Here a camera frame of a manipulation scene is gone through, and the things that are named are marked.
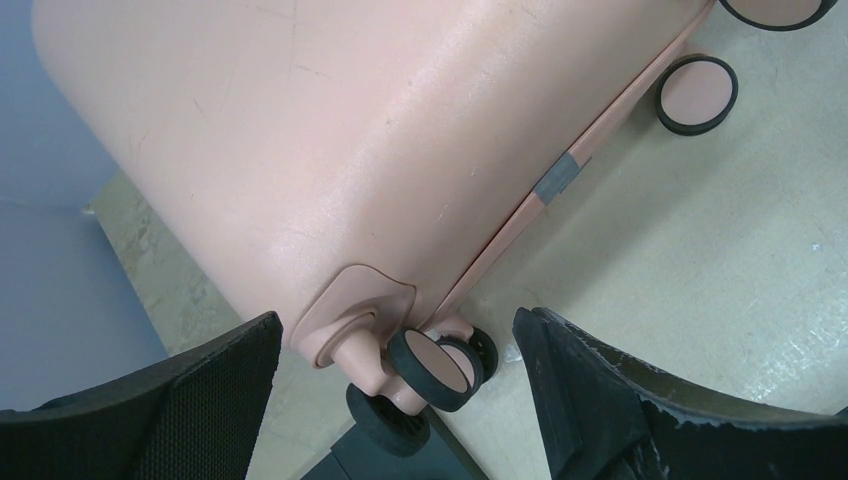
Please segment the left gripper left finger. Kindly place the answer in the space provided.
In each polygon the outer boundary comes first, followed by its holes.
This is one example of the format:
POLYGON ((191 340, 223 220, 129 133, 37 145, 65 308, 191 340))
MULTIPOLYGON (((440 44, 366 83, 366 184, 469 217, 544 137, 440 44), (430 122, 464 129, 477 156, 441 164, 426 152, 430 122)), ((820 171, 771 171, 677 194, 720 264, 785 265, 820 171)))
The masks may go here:
POLYGON ((267 312, 118 379, 2 411, 2 478, 246 478, 282 335, 267 312))

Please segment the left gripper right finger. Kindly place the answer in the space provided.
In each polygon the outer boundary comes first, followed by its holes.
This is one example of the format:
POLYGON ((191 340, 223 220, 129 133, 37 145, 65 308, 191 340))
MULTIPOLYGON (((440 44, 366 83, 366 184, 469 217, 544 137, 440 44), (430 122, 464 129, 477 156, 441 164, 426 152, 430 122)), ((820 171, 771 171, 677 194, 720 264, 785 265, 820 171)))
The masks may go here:
POLYGON ((555 479, 843 479, 847 415, 692 383, 547 308, 521 308, 523 357, 555 479))

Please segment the pink suitcase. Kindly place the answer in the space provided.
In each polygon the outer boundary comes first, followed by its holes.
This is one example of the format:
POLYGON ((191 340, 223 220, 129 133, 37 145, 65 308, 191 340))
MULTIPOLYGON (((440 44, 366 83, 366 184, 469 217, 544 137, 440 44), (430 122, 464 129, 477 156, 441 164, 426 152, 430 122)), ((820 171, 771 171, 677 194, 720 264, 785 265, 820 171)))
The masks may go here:
POLYGON ((44 69, 243 318, 349 379, 398 456, 490 379, 458 311, 647 92, 696 136, 739 83, 710 1, 37 1, 44 69))

